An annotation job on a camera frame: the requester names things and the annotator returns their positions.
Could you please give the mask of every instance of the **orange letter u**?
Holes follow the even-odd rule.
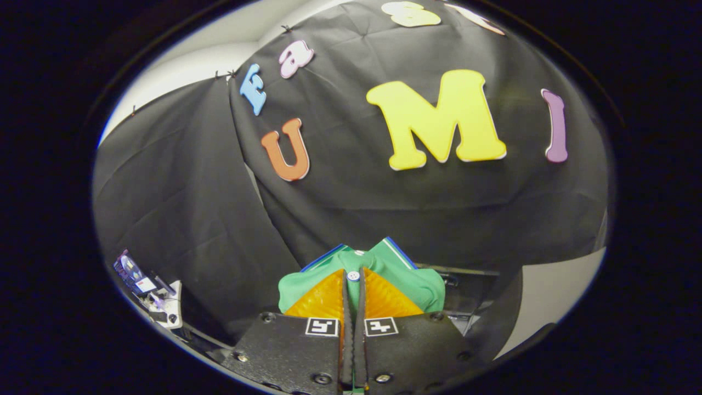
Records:
[[[280,135],[277,131],[272,131],[261,139],[261,145],[268,152],[268,158],[275,172],[285,181],[294,181],[304,178],[310,170],[310,158],[307,156],[307,148],[300,134],[300,127],[303,122],[300,118],[290,119],[283,125],[283,133],[290,138],[290,143],[295,150],[297,162],[294,166],[289,165],[283,158],[283,152],[280,150],[278,140]]]

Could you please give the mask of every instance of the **blue trim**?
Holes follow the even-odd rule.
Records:
[[[390,244],[392,244],[392,246],[395,247],[395,249],[397,249],[397,251],[399,251],[399,253],[400,253],[405,259],[407,259],[407,261],[409,262],[409,264],[410,264],[413,268],[417,268],[417,266],[414,264],[414,262],[412,262],[412,260],[407,256],[407,254],[405,254],[404,251],[402,251],[402,250],[397,246],[397,244],[395,243],[395,241],[394,241],[393,239],[391,239],[390,236],[386,237],[385,239],[386,239],[387,241],[389,241]]]
[[[307,266],[305,266],[305,267],[303,268],[303,270],[300,271],[300,273],[306,272],[309,268],[311,268],[312,266],[314,266],[314,264],[318,263],[319,261],[321,261],[321,260],[324,259],[324,258],[327,258],[329,255],[332,255],[334,252],[337,252],[338,250],[341,250],[342,248],[344,248],[344,245],[343,245],[343,244],[337,245],[336,247],[334,247],[333,250],[327,252],[326,254],[322,255],[321,257],[319,257],[319,258],[315,259],[314,261],[310,262],[310,264],[308,264]]]

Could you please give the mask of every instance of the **folded green shirt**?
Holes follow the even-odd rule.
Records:
[[[278,283],[281,312],[288,311],[307,291],[335,271],[360,273],[367,267],[382,276],[407,296],[425,313],[444,308],[444,280],[433,269],[417,269],[414,263],[390,238],[385,238],[369,251],[357,251],[339,245],[307,265],[299,273],[288,274]],[[346,280],[352,316],[356,316],[360,282]]]

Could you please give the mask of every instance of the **black cloth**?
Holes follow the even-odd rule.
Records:
[[[424,264],[514,273],[522,264],[564,261],[590,254],[609,198],[606,129],[588,99],[558,66],[508,28],[501,36],[441,1],[416,1],[440,25],[407,28],[362,0],[322,11],[273,39],[238,70],[230,84],[234,123],[246,163],[266,210],[295,258],[309,262],[344,243],[368,249],[392,237]],[[290,79],[278,57],[305,40],[314,58]],[[259,116],[239,94],[251,64],[260,66],[267,95]],[[366,101],[371,88],[402,81],[431,104],[449,70],[482,73],[502,160],[446,163],[427,153],[420,169],[394,171],[385,118]],[[550,115],[541,89],[565,103],[567,148],[551,163]],[[310,158],[305,178],[275,173],[261,138],[293,118]],[[289,164],[294,151],[282,133]]]
[[[106,265],[128,248],[230,333],[275,306],[278,280],[300,269],[245,170],[223,77],[152,101],[107,136],[93,211]]]

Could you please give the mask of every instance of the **white wall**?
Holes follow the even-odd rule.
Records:
[[[522,305],[510,338],[498,358],[548,323],[558,323],[590,287],[605,248],[585,257],[522,267]]]
[[[238,8],[181,40],[137,76],[123,93],[100,143],[134,108],[182,86],[224,75],[241,66],[261,46],[326,8],[349,0],[259,0]]]

